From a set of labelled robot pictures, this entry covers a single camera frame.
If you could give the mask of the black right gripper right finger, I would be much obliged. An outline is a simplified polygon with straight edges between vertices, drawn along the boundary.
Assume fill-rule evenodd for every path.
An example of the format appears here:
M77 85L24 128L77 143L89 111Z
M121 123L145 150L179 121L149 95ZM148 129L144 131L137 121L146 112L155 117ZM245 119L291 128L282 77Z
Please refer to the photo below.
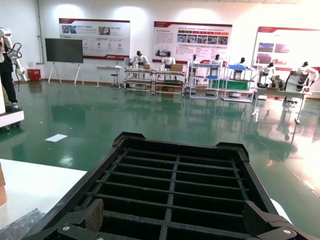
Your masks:
M316 240L284 217L260 210L252 201L246 201L243 209L244 226L251 240Z

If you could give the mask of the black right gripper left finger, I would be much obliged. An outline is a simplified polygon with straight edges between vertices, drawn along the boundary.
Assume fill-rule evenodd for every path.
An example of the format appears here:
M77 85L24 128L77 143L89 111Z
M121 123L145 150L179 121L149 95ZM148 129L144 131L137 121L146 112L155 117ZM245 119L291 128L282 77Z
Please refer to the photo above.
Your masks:
M104 218L104 203L96 199L84 210L67 213L57 224L25 237L26 240L97 240Z

